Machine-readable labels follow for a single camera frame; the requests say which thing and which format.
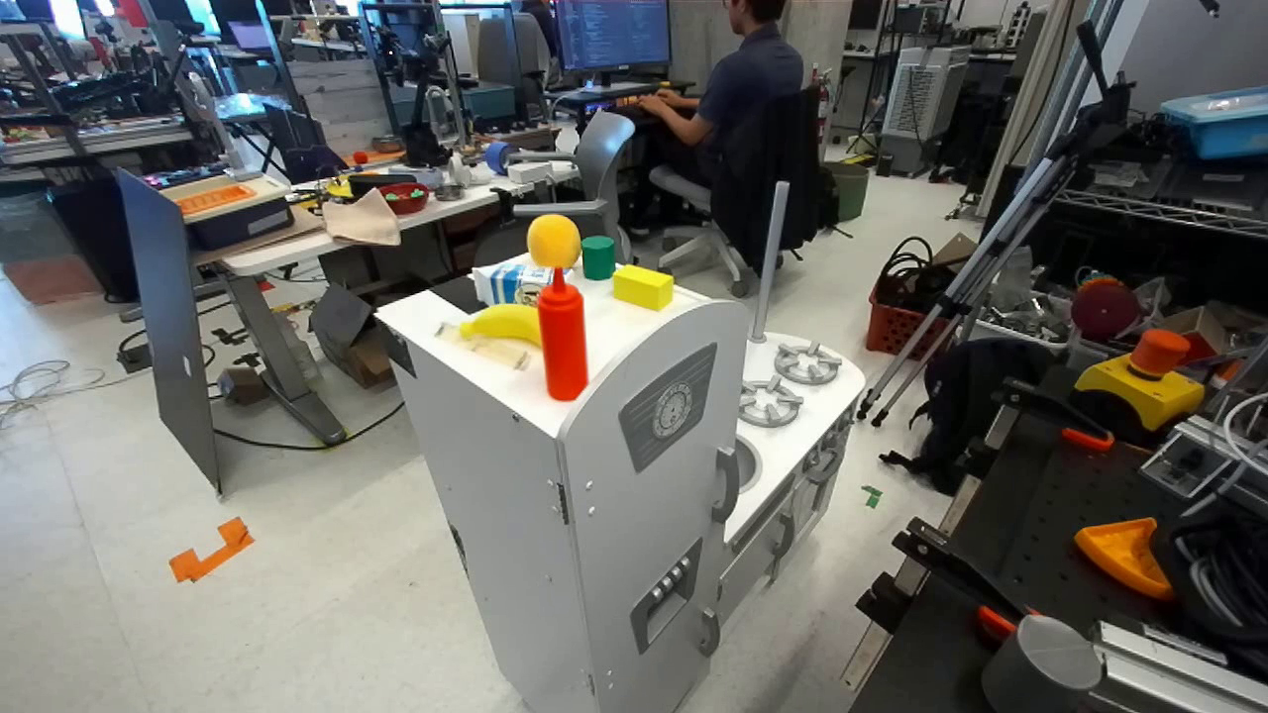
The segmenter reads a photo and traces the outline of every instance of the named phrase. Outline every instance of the orange tape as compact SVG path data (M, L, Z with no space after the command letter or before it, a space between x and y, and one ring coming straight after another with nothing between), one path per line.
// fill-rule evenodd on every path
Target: orange tape
M226 519L218 531L226 539L222 551L206 559L198 559L194 551L182 551L170 559L174 582L198 582L254 543L242 519Z

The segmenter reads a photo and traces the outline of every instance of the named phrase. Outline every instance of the storage bin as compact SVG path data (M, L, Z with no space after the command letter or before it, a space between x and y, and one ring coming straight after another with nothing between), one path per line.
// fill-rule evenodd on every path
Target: storage bin
M1268 154L1268 87L1181 95L1157 107L1201 162Z

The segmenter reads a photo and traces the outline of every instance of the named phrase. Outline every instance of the cable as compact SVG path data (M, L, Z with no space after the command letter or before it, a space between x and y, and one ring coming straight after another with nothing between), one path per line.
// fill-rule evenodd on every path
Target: cable
M111 384L127 380L127 376L107 380L107 372L95 372L87 384L63 388L71 368L75 368L71 360L36 360L36 364L20 368L8 384L0 384L0 428L24 408L40 408L59 396L111 388Z
M1244 444L1236 432L1232 432L1232 420L1240 416L1240 412L1248 412L1248 408L1260 408L1264 412L1264 404L1268 404L1268 392L1256 392L1256 396L1244 396L1236 408L1228 408L1228 416L1224 416L1224 444L1228 444L1228 452L1236 452L1236 459L1240 463L1248 463L1248 467L1256 467L1260 475L1268 475L1268 459L1260 459L1260 448L1256 444Z
M131 349L131 341L139 341L139 337L147 337L147 329L135 329L135 333L127 333L127 337L119 341L119 349L115 349L115 360L119 360L119 364L123 364L123 353Z
M1240 436L1232 432L1232 420L1236 420L1240 412L1256 408L1256 420L1244 428L1244 432L1252 432L1252 428L1260 424L1264 404L1268 404L1268 392L1256 392L1256 396L1244 396L1236 408L1224 412L1220 432L1224 432L1224 444L1228 444L1228 452L1232 452L1236 459L1224 459L1213 475L1220 475L1220 471L1232 467L1232 463L1236 463L1236 471L1232 471L1216 491L1209 491L1205 499L1197 499L1193 507L1185 507L1181 519L1193 519L1193 515L1201 515L1205 507L1213 507L1216 499L1224 499L1224 495L1244 479L1248 467L1256 467L1260 475L1268 475L1268 463L1264 463L1260 456L1252 456L1256 448L1244 452Z
M246 444L246 448L265 448L265 452L333 452L333 448L345 448L345 444L376 432L376 428L388 424L396 412L404 412L404 400L400 400L392 412L384 412L384 416L369 420L365 428L349 432L349 440L341 440L341 444L285 444L285 440L273 444L273 440L250 440L250 436L226 432L226 428L214 428L214 436L234 440L234 444Z

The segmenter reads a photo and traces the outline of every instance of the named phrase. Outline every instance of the orange object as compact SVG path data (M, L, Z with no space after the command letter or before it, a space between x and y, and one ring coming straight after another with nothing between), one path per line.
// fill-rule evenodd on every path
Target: orange object
M590 384L586 364L586 301L575 285L563 281L582 254L582 234L563 214L543 214L527 226L531 261L555 269L555 281L539 293L539 325L543 325L543 360L547 360L547 392L555 400L575 400Z
M1113 452L1113 432L1094 436L1082 428L1062 428L1062 444L1102 456L1102 452Z
M170 559L174 582L198 582L254 543L242 519L226 519L218 531L226 539L222 551L206 559L198 559L194 551L182 551Z
M543 357L547 357L547 392L555 400L575 400L586 392L586 301L575 285L555 281L539 293L539 321L543 321Z
M1153 531L1157 519L1098 523L1082 527L1074 547L1113 582L1137 590L1141 598L1169 602L1177 590L1149 551Z
M1003 638L1018 634L1018 622L1010 622L1006 614L999 614L999 610L991 610L991 606L979 606L975 618L979 618L979 630L983 630L991 642L1003 642Z
M1165 372L1177 372L1189 360L1189 353L1193 353L1193 345L1185 333L1149 329L1149 333L1141 333L1141 341L1125 364L1145 380L1161 380Z
M182 210L182 218L198 218L198 214L210 214L210 210L222 210L222 206L234 206L242 198L254 198L250 186L242 182L226 182L226 186L214 186L214 190L198 190L198 194L186 194L178 198L174 206Z

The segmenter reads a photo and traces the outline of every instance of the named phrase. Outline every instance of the yellow toy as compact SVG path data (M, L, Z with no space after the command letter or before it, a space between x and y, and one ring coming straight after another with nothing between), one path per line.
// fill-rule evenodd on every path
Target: yellow toy
M674 301L674 277L642 265L618 265L610 293L642 309L666 309Z
M523 341L543 345L539 309L531 305L491 305L460 325L464 341Z
M1074 392L1110 392L1137 412L1145 432L1161 432L1205 400L1205 384L1177 372L1185 353L1181 333L1149 329L1133 353L1090 364Z
M567 214L543 214L527 226L527 254L535 265L571 269L582 254L582 234Z

